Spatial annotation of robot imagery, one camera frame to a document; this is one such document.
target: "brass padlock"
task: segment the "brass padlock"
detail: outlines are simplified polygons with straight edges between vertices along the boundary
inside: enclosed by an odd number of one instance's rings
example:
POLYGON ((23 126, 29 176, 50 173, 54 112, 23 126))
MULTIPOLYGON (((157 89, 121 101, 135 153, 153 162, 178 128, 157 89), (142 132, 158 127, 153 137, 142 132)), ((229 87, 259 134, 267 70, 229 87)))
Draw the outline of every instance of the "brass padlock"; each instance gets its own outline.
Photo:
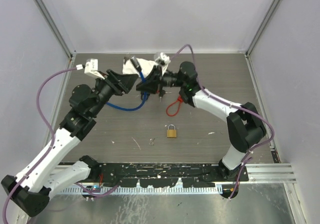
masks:
POLYGON ((168 125, 168 130, 166 131, 166 137, 167 138, 177 138, 177 130, 175 125, 168 125))

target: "red rope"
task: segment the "red rope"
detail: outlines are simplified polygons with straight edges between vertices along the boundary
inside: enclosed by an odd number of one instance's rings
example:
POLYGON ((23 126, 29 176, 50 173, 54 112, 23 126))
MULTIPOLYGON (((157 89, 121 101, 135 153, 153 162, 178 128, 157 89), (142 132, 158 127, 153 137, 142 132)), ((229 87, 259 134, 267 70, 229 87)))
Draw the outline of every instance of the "red rope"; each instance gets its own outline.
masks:
POLYGON ((182 98, 181 98, 181 96, 179 96, 178 97, 178 99, 175 101, 175 102, 173 102, 173 103, 171 103, 170 105, 168 105, 168 107, 166 108, 166 110, 165 110, 165 112, 166 112, 166 114, 169 116, 169 117, 174 117, 175 115, 177 115, 178 114, 178 112, 180 111, 180 107, 181 107, 181 104, 184 102, 184 100, 182 100, 182 98), (169 108, 170 107, 172 107, 174 104, 176 104, 176 103, 179 103, 179 105, 178 105, 178 109, 176 110, 176 112, 174 113, 174 114, 169 114, 169 108))

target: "gray floor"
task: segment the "gray floor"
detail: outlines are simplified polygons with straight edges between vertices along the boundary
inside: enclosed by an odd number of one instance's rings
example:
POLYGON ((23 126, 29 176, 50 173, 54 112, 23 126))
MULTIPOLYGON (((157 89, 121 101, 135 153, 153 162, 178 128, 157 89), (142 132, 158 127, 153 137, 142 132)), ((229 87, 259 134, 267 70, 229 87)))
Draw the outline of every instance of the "gray floor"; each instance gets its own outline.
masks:
MULTIPOLYGON (((97 58, 99 70, 112 69, 121 73, 123 56, 78 54, 75 65, 84 64, 88 58, 97 58)), ((152 54, 136 56, 153 58, 152 54)), ((180 55, 170 63, 169 69, 177 71, 182 61, 191 61, 191 55, 180 55)), ((211 92, 233 102, 252 102, 258 106, 243 54, 197 54, 196 61, 199 78, 211 92)), ((93 87, 95 80, 82 71, 71 74, 57 123, 70 110, 68 100, 78 84, 93 87)), ((161 102, 158 96, 152 95, 140 110, 134 112, 106 106, 98 115, 97 124, 90 134, 64 161, 74 162, 83 155, 89 155, 100 162, 217 163, 230 146, 226 123, 187 104, 182 105, 177 116, 167 116, 166 108, 177 99, 179 89, 168 88, 167 91, 172 93, 166 94, 161 102), (169 124, 176 126, 177 138, 166 138, 169 124), (149 145, 150 139, 154 139, 153 146, 149 145)), ((133 108, 141 103, 140 93, 134 87, 129 94, 113 96, 110 102, 133 108)), ((253 163, 273 162, 268 145, 256 150, 253 158, 253 163)))
POLYGON ((57 195, 32 224, 294 224, 283 184, 242 184, 232 201, 218 194, 110 195, 85 201, 57 195))

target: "gray wall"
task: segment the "gray wall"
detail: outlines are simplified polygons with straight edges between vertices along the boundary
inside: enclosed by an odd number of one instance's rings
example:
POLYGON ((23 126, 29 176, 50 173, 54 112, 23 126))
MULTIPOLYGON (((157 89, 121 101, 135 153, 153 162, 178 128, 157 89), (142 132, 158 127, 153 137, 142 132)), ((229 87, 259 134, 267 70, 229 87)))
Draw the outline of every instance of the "gray wall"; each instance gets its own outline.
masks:
MULTIPOLYGON (((2 180, 24 168, 44 145, 47 128, 36 109, 36 94, 49 75, 66 68, 68 58, 33 0, 0 0, 0 7, 2 180)), ((57 77, 43 90, 40 105, 49 119, 61 83, 57 77)), ((1 187, 1 208, 5 198, 1 187)), ((16 210, 11 203, 8 216, 16 210)))
POLYGON ((282 160, 320 220, 320 0, 283 0, 252 54, 282 160))
POLYGON ((45 0, 78 53, 246 51, 272 0, 45 0))

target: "blue cable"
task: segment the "blue cable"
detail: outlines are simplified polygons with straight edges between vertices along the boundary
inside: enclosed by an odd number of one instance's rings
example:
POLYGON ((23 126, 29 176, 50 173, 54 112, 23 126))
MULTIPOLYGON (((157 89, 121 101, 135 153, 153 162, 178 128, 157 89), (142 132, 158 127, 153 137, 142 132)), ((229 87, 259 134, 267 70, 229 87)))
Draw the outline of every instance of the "blue cable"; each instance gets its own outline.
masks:
MULTIPOLYGON (((139 72, 139 74, 140 74, 140 77, 141 77, 142 82, 144 83, 144 82, 145 82, 145 77, 144 77, 144 75, 142 74, 142 72, 139 72)), ((147 94, 146 92, 144 92, 144 93, 143 93, 143 98, 142 98, 141 104, 138 105, 138 106, 135 107, 135 108, 124 108, 124 107, 117 106, 117 105, 114 105, 114 104, 109 103, 109 102, 107 102, 106 105, 108 105, 109 107, 112 107, 112 108, 121 110, 121 111, 133 112, 133 111, 136 111, 136 110, 139 110, 140 108, 142 108, 142 106, 145 104, 145 102, 146 102, 146 100, 147 100, 147 96, 148 96, 148 94, 147 94)))

